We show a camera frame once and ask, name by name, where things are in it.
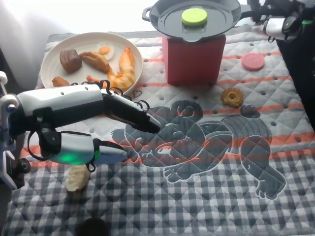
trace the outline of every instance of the black pan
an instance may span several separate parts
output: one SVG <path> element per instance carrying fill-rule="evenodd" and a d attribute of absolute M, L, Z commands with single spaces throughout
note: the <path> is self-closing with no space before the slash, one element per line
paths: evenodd
<path fill-rule="evenodd" d="M 207 22 L 198 27 L 185 26 L 182 13 L 189 8 L 203 8 L 208 14 Z M 144 9 L 142 19 L 169 37 L 197 42 L 225 33 L 241 18 L 251 16 L 250 11 L 249 5 L 241 6 L 237 0 L 159 0 Z"/>

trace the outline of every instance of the yellow-green disc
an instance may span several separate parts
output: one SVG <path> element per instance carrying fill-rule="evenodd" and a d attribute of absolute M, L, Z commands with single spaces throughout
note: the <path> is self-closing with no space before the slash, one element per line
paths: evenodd
<path fill-rule="evenodd" d="M 207 12 L 201 8 L 190 8 L 183 12 L 182 22 L 187 26 L 199 26 L 207 21 Z"/>

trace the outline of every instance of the egg yolk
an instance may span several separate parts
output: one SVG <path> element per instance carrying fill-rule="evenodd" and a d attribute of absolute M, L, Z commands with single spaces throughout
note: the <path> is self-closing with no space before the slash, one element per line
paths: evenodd
<path fill-rule="evenodd" d="M 100 53 L 102 56 L 108 54 L 109 52 L 110 52 L 110 48 L 109 47 L 102 47 L 98 51 L 98 53 Z"/>

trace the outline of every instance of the quilted mat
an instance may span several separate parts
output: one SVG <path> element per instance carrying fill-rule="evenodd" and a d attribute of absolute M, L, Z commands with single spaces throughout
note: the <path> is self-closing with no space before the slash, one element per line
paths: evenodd
<path fill-rule="evenodd" d="M 68 36 L 55 35 L 47 51 Z M 228 36 L 217 84 L 185 88 L 166 82 L 160 37 L 130 41 L 144 58 L 131 96 L 150 104 L 161 131 L 101 117 L 62 127 L 115 141 L 128 160 L 98 166 L 84 191 L 68 193 L 68 166 L 29 158 L 32 171 L 12 194 L 3 235 L 74 236 L 91 217 L 114 236 L 315 235 L 315 134 L 277 44 Z M 241 66 L 250 52 L 264 56 L 262 70 Z M 227 88 L 243 92 L 243 107 L 222 104 Z M 37 137 L 31 144 L 39 153 Z"/>

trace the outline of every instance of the screw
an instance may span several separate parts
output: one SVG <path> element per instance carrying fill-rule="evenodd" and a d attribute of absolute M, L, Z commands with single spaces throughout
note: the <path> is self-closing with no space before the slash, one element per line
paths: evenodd
<path fill-rule="evenodd" d="M 9 104 L 8 107 L 6 108 L 6 110 L 9 112 L 9 113 L 13 113 L 16 111 L 16 107 L 13 105 L 13 104 Z"/>

